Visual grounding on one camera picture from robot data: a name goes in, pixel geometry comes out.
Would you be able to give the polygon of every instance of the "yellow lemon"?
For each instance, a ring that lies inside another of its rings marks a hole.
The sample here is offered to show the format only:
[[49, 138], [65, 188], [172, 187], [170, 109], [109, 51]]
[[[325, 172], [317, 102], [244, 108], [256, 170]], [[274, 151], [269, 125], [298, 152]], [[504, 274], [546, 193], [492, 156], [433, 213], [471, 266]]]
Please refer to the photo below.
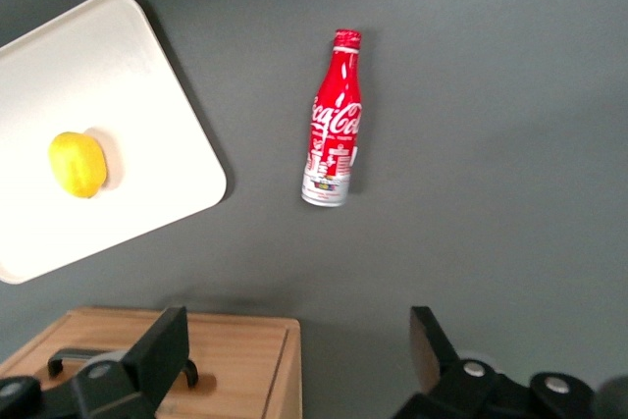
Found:
[[94, 196], [107, 179], [105, 156], [93, 137], [66, 131], [48, 147], [52, 173], [67, 193], [81, 198]]

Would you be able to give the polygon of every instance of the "wooden crate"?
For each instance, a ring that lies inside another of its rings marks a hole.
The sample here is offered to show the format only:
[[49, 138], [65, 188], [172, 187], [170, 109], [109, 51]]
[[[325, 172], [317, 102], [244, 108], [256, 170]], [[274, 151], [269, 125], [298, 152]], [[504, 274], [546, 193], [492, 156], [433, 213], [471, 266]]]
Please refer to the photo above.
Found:
[[[0, 365], [0, 377], [33, 375], [44, 389], [70, 378], [80, 362], [48, 378], [48, 358], [61, 348], [127, 349], [160, 312], [80, 308], [69, 312]], [[300, 329], [294, 319], [188, 313], [190, 358], [199, 382], [181, 374], [159, 419], [300, 419]]]

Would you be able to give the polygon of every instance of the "gray surface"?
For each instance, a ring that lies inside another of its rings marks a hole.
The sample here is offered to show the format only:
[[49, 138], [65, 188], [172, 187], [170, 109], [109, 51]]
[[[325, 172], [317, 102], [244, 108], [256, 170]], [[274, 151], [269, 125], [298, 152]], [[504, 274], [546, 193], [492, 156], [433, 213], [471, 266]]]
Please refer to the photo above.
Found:
[[[0, 43], [81, 1], [0, 0]], [[628, 371], [628, 0], [138, 1], [228, 195], [0, 285], [2, 358], [80, 305], [290, 316], [306, 417], [389, 417], [427, 304], [517, 381]], [[320, 209], [299, 190], [337, 27], [364, 32], [361, 150]]]

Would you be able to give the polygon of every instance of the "red aluminum bottle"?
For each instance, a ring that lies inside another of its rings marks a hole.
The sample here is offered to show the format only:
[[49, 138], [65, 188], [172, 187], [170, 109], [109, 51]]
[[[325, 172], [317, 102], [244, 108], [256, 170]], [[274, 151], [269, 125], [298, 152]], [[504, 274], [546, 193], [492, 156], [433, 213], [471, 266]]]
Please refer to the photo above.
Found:
[[362, 36], [336, 31], [332, 61], [312, 106], [310, 145], [301, 196], [319, 206], [345, 203], [357, 152], [362, 103], [357, 58]]

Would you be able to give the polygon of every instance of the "white cutting board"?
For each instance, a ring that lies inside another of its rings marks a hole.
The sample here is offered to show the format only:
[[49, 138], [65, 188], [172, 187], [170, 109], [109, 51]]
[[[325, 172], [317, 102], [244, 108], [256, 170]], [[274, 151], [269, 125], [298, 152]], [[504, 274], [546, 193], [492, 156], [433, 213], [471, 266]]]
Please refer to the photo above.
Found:
[[[109, 180], [65, 193], [47, 149], [100, 142]], [[88, 0], [0, 48], [0, 279], [25, 282], [220, 201], [225, 173], [133, 0]]]

